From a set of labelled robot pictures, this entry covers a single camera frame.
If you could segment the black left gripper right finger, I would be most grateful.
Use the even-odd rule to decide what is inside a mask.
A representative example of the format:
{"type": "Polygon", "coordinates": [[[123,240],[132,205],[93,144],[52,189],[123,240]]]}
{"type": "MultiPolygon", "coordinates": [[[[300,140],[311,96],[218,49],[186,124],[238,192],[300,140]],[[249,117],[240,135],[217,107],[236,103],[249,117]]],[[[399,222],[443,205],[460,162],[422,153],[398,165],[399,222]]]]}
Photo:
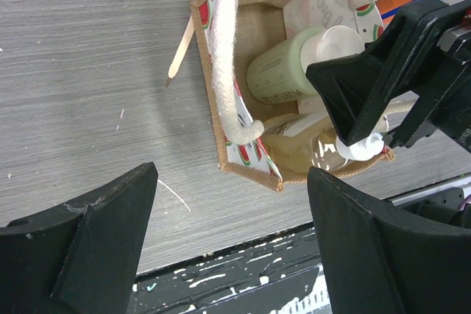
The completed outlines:
{"type": "Polygon", "coordinates": [[[319,168],[308,196],[334,313],[468,313],[470,200],[397,207],[319,168]]]}

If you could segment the brown canvas bag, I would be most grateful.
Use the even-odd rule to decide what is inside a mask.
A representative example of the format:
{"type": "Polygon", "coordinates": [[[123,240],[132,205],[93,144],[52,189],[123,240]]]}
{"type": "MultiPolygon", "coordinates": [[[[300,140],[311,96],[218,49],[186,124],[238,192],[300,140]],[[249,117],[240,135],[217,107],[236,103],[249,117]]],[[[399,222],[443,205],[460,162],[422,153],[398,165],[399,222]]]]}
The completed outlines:
{"type": "Polygon", "coordinates": [[[311,167],[345,178],[393,160],[387,117],[344,142],[305,72],[360,52],[412,1],[193,0],[220,169],[279,191],[311,167]]]}

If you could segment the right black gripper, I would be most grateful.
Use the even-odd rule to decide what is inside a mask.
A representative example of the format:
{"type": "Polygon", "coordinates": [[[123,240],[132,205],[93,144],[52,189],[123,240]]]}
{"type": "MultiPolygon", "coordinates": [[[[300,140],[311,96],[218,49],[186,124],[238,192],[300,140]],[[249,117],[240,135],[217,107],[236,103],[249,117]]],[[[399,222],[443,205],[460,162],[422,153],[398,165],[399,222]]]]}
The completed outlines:
{"type": "Polygon", "coordinates": [[[418,99],[386,141],[410,147],[436,130],[470,150],[470,0],[416,1],[360,54],[308,66],[342,143],[366,138],[387,104],[418,99]]]}

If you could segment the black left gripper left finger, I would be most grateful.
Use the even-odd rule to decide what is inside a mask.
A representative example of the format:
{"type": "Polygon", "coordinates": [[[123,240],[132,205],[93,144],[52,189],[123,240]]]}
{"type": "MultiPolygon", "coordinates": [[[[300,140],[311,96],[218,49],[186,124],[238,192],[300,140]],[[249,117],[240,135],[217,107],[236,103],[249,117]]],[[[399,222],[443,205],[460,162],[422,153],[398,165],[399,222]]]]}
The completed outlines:
{"type": "Polygon", "coordinates": [[[3,313],[125,313],[155,199],[144,163],[1,228],[3,313]]]}

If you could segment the clear bottle white cap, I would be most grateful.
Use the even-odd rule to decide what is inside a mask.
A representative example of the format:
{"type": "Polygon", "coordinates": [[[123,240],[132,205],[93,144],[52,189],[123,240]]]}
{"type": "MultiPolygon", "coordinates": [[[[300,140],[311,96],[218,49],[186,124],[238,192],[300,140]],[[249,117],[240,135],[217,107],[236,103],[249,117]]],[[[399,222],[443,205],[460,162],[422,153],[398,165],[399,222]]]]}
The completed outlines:
{"type": "Polygon", "coordinates": [[[261,141],[278,168],[305,174],[311,167],[334,172],[353,162],[366,162],[379,155],[385,143],[379,132],[345,145],[325,113],[290,114],[265,123],[261,141]]]}

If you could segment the green bottle beige cap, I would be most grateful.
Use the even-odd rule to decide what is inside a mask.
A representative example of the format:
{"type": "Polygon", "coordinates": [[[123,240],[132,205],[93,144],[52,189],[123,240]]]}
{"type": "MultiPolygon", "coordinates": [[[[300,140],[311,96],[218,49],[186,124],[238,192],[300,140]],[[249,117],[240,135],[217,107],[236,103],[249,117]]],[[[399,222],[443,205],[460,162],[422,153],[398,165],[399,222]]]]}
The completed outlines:
{"type": "Polygon", "coordinates": [[[306,77],[310,64],[359,54],[364,39],[348,26],[311,27],[256,57],[247,69],[250,93],[266,104],[318,95],[306,77]]]}

